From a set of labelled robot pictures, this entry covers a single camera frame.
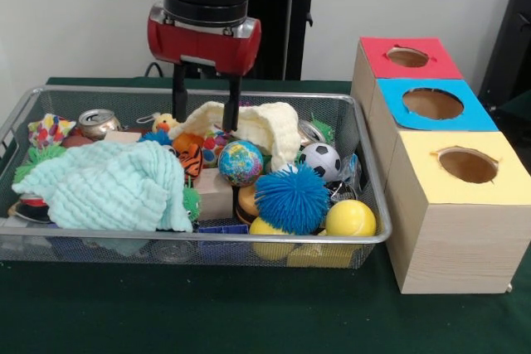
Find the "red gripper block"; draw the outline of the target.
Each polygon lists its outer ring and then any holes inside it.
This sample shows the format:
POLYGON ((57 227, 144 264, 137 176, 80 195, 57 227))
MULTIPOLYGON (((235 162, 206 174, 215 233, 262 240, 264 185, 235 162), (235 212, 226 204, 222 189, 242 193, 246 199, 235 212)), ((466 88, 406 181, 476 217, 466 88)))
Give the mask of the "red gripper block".
POLYGON ((161 61, 173 63, 172 114, 187 117, 188 92, 184 86, 184 62, 206 65, 228 78, 229 98, 223 110, 222 128, 237 130, 242 76, 254 66, 261 43, 261 22, 248 17, 234 27, 199 27, 172 19, 162 4, 152 6, 147 25, 149 49, 161 61))

